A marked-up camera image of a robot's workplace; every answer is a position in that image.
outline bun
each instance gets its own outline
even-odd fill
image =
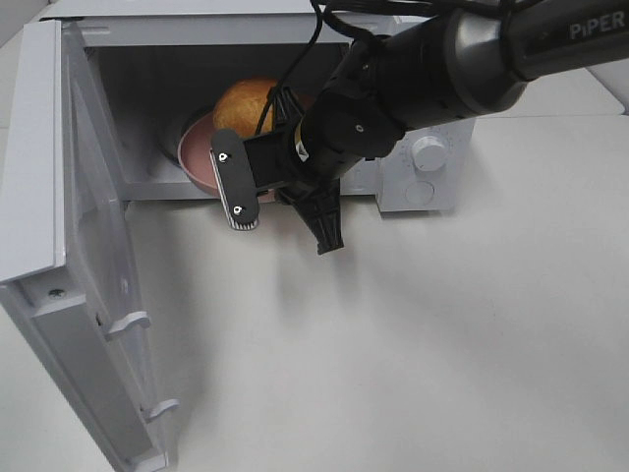
[[[214,127],[233,129],[243,139],[256,133],[257,121],[266,104],[268,91],[277,84],[273,79],[247,79],[227,89],[214,107]],[[273,126],[273,106],[268,109],[262,132]]]

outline microwave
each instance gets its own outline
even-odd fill
[[[343,17],[376,34],[421,21]],[[61,0],[24,28],[0,303],[119,472],[168,465],[160,418],[179,405],[156,394],[127,204],[212,199],[173,162],[182,126],[231,84],[279,77],[314,24],[307,1]],[[316,96],[348,47],[324,28],[289,85]],[[407,134],[346,174],[342,195],[382,212],[453,208],[474,125]]]

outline pink bowl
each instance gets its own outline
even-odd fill
[[[218,186],[214,169],[209,161],[210,140],[214,134],[212,113],[202,116],[184,134],[177,149],[177,157],[182,169],[190,180],[201,190],[218,198]],[[275,195],[269,192],[258,198],[261,203],[275,202]]]

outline screw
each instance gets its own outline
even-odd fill
[[[66,291],[61,288],[53,288],[48,292],[48,298],[52,300],[59,300],[66,296]]]

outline black robotic arm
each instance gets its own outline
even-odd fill
[[[275,189],[320,254],[339,249],[339,178],[361,159],[389,155],[408,131],[506,110],[538,77],[629,57],[629,0],[467,2],[474,12],[452,8],[466,0],[445,0],[444,13],[416,2],[435,16],[386,38],[333,16],[369,3],[328,2],[329,24],[357,40],[307,112],[284,89],[274,100],[275,131],[241,141],[221,130],[212,138],[235,229],[255,228],[257,195]]]

